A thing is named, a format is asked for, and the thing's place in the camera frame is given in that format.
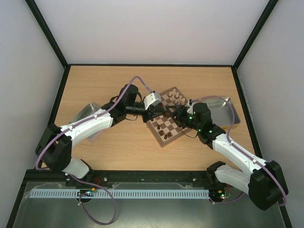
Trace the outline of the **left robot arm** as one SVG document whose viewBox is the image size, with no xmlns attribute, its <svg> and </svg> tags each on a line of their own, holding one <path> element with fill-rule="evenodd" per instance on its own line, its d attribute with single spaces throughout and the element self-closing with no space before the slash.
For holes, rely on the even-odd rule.
<svg viewBox="0 0 304 228">
<path fill-rule="evenodd" d="M 144 123 L 162 115 L 166 110 L 161 105 L 161 96 L 155 91 L 141 98 L 138 87 L 126 84 L 119 95 L 114 96 L 100 109 L 91 115 L 76 122 L 56 126 L 49 124 L 37 147 L 35 153 L 37 160 L 36 170 L 41 170 L 42 161 L 51 171 L 62 171 L 78 179 L 84 178 L 90 171 L 90 166 L 83 160 L 72 157 L 72 148 L 98 132 L 115 126 L 126 119 L 128 114 L 140 115 Z"/>
</svg>

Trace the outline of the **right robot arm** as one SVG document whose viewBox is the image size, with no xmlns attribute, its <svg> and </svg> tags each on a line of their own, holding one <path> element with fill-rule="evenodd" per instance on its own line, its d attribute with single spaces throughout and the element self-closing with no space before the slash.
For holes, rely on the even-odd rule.
<svg viewBox="0 0 304 228">
<path fill-rule="evenodd" d="M 191 107 L 170 105 L 167 110 L 179 127 L 196 130 L 204 145 L 221 153 L 238 167 L 233 169 L 223 162 L 211 165 L 207 169 L 210 185 L 231 185 L 248 195 L 261 210 L 275 204 L 282 207 L 287 203 L 288 187 L 280 164 L 259 158 L 232 140 L 229 131 L 213 123 L 206 103 L 196 103 Z"/>
</svg>

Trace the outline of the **white chess piece row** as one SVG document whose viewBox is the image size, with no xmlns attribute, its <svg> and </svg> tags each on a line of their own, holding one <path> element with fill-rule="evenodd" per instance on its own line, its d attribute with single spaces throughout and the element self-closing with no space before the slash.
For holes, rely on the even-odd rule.
<svg viewBox="0 0 304 228">
<path fill-rule="evenodd" d="M 168 98 L 171 101 L 171 103 L 176 105 L 185 105 L 186 104 L 186 98 L 182 95 L 182 93 L 177 89 L 173 88 L 168 93 Z"/>
</svg>

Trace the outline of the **wooden chess board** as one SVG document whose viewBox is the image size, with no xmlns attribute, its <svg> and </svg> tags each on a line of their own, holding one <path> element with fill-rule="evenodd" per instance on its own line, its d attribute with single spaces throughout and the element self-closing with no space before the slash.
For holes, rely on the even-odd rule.
<svg viewBox="0 0 304 228">
<path fill-rule="evenodd" d="M 172 87 L 172 88 L 167 89 L 164 92 L 160 93 L 161 104 L 164 107 L 166 107 L 168 105 L 176 105 L 176 104 L 171 103 L 171 101 L 168 98 L 168 93 L 173 88 L 177 88 L 177 87 Z M 179 139 L 182 136 L 188 136 L 190 138 L 196 138 L 197 137 L 197 135 L 195 135 L 195 136 L 190 136 L 189 135 L 189 132 L 191 131 L 190 128 L 186 127 L 186 128 L 181 129 L 172 119 L 167 119 L 167 117 L 165 115 L 161 115 L 161 116 L 158 116 L 158 117 L 156 117 L 152 120 L 149 120 L 146 124 L 147 124 L 147 127 L 150 129 L 151 133 L 153 134 L 153 136 L 155 137 L 155 139 L 157 140 L 157 142 L 159 143 L 159 145 L 162 148 L 167 146 L 171 142 Z M 165 134 L 168 135 L 168 133 L 171 133 L 171 137 L 167 138 L 167 139 L 164 139 L 164 135 Z"/>
</svg>

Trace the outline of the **gold tin box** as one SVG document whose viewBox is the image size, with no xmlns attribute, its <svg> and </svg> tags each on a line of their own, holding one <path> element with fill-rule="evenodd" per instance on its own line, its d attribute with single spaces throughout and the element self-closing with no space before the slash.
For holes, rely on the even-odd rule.
<svg viewBox="0 0 304 228">
<path fill-rule="evenodd" d="M 223 97 L 223 99 L 213 98 L 204 100 L 203 102 L 207 104 L 208 109 L 211 112 L 211 119 L 213 123 L 225 131 L 228 131 L 233 120 L 233 114 L 230 108 L 232 108 L 235 118 L 233 128 L 237 128 L 241 123 L 241 120 L 229 97 Z"/>
</svg>

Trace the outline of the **silver tin lid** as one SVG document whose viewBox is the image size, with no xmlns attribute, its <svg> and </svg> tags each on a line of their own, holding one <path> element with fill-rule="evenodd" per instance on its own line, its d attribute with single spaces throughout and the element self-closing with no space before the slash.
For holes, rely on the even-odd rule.
<svg viewBox="0 0 304 228">
<path fill-rule="evenodd" d="M 76 116 L 74 116 L 71 121 L 69 122 L 70 124 L 75 123 L 83 118 L 86 118 L 93 113 L 97 112 L 99 110 L 99 107 L 95 105 L 94 103 L 89 103 L 87 104 Z M 97 141 L 97 139 L 101 136 L 102 131 L 98 131 L 90 136 L 87 137 L 87 139 L 94 143 Z"/>
</svg>

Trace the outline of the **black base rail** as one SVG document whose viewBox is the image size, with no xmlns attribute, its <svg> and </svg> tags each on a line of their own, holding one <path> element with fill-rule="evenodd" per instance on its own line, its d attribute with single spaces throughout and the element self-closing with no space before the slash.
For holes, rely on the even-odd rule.
<svg viewBox="0 0 304 228">
<path fill-rule="evenodd" d="M 92 171 L 90 181 L 104 187 L 112 183 L 178 183 L 193 187 L 209 188 L 213 185 L 206 171 Z"/>
</svg>

